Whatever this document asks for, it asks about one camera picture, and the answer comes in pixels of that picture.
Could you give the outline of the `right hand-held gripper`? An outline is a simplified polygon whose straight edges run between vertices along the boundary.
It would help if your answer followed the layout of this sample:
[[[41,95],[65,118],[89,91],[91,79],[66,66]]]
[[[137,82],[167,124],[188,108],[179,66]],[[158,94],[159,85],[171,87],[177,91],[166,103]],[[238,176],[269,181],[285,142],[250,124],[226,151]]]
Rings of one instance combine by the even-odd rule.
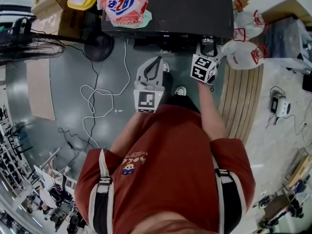
[[[212,58],[213,60],[206,58],[206,45],[199,42],[196,54],[193,54],[190,77],[203,83],[212,83],[217,75],[217,62],[222,60],[222,52],[217,43],[214,45]]]

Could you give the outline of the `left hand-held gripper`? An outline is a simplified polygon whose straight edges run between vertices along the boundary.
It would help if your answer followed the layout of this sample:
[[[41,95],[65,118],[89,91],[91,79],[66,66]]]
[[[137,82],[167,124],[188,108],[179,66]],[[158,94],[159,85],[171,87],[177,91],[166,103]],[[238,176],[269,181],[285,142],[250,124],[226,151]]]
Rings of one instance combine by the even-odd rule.
[[[165,88],[163,80],[163,58],[153,57],[143,63],[137,71],[134,100],[135,109],[140,113],[155,113]]]

